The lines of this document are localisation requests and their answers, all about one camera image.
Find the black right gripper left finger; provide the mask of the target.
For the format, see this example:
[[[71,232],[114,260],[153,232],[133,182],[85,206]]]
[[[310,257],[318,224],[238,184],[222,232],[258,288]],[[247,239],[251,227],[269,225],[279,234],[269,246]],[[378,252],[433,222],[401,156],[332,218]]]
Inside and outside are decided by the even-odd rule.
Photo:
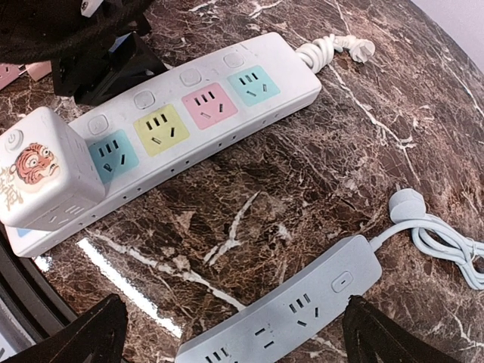
[[[58,295],[1,295],[1,322],[21,351],[7,362],[122,362],[126,304],[110,294],[80,315]]]

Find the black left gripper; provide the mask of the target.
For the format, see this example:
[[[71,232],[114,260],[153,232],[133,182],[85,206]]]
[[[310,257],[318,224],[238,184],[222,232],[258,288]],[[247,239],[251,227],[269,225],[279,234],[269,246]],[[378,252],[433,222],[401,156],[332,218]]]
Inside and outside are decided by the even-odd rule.
[[[54,93],[72,97],[76,104],[98,106],[165,73],[167,67],[136,33],[116,39],[110,48],[100,42],[66,56],[117,33],[150,4],[122,1],[97,20],[82,15],[81,1],[2,1],[1,62],[53,60]]]

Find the white cube socket adapter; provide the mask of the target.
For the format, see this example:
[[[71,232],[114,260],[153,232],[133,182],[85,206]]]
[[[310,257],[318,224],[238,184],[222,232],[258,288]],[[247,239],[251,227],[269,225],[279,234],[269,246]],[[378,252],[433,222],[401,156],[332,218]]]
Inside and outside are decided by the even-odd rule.
[[[56,231],[97,206],[106,189],[84,138],[39,107],[1,135],[1,221]]]

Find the light blue power strip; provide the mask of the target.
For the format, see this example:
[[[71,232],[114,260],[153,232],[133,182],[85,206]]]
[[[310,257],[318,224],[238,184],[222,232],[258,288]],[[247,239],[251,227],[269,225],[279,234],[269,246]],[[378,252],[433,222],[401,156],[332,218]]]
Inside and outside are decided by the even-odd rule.
[[[345,237],[303,270],[236,315],[182,344],[176,362],[276,362],[343,313],[381,277],[375,255],[393,235],[411,230],[414,245],[429,256],[454,262],[474,290],[483,275],[473,258],[483,244],[427,213],[423,196],[407,188],[389,199],[392,227],[368,240]]]

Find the small pink charger plug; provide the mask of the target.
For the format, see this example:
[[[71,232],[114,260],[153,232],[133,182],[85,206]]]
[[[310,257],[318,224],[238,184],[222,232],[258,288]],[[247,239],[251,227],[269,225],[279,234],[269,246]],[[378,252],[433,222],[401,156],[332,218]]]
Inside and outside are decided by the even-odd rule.
[[[26,71],[35,82],[38,82],[40,79],[51,73],[51,62],[43,61],[34,64],[27,64]]]

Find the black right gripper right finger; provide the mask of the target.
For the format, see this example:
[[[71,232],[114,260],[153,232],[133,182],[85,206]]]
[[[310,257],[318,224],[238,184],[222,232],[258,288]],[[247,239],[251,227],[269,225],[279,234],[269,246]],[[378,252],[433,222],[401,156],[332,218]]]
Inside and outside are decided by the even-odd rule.
[[[364,297],[352,295],[343,316],[349,362],[456,362],[419,340]]]

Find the white multicolour power strip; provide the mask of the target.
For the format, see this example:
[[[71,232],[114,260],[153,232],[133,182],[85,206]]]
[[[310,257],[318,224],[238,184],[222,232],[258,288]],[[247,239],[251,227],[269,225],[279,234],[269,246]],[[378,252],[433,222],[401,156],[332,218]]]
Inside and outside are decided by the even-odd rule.
[[[218,151],[312,104],[337,52],[357,62],[374,43],[329,35],[291,48],[267,33],[155,76],[72,122],[105,198],[56,231],[5,225],[13,252],[35,257]]]

